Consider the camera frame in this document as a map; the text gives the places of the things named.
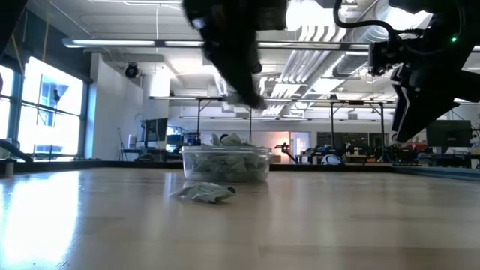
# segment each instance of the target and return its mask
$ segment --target ceiling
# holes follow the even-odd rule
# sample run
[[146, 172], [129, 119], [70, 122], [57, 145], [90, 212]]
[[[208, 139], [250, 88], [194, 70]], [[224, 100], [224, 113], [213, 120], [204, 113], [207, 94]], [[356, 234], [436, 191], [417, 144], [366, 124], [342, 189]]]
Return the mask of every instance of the ceiling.
[[[346, 20], [358, 18], [374, 0], [357, 0], [357, 2], [357, 7], [352, 7], [343, 13]], [[200, 39], [177, 7], [94, 2], [94, 0], [30, 0], [27, 8], [40, 17], [49, 17], [53, 26], [72, 38]], [[259, 33], [259, 40], [297, 41], [300, 35], [301, 30], [264, 31]], [[178, 89], [175, 89], [180, 94], [183, 89], [206, 89], [208, 84], [212, 84], [212, 75], [201, 71], [204, 61], [199, 49], [120, 49], [111, 53], [163, 55], [183, 82], [183, 85], [178, 85]], [[291, 53], [292, 51], [289, 50], [261, 51], [263, 72], [280, 74], [289, 61]], [[316, 68], [326, 69], [327, 60], [328, 58]], [[156, 68], [155, 63], [139, 63], [139, 66], [145, 72], [154, 72]], [[472, 56], [466, 67], [475, 67], [480, 70], [480, 56]], [[340, 88], [335, 87], [334, 93], [339, 98], [390, 99], [395, 97], [387, 77], [371, 83], [370, 78], [365, 76], [363, 68], [358, 69], [354, 77], [357, 79], [348, 79], [339, 85]]]

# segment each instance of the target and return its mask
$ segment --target table surface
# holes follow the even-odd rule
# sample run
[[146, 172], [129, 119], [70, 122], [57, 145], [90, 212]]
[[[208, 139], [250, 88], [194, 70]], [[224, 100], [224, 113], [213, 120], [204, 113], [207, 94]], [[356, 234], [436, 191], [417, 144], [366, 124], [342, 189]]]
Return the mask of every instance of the table surface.
[[0, 269], [480, 269], [480, 184], [273, 172], [220, 205], [182, 171], [91, 169], [0, 181]]

